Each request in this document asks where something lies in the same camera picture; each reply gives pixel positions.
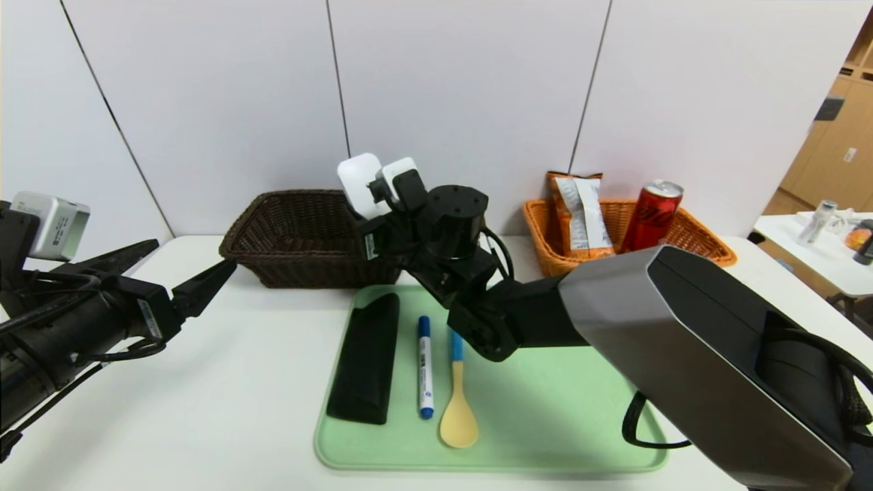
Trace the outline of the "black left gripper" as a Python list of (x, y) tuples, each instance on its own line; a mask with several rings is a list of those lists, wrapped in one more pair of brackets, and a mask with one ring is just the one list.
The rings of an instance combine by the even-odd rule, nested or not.
[(237, 269), (224, 260), (175, 286), (122, 274), (159, 248), (143, 240), (35, 273), (34, 383), (69, 385), (91, 363), (146, 357), (199, 317)]

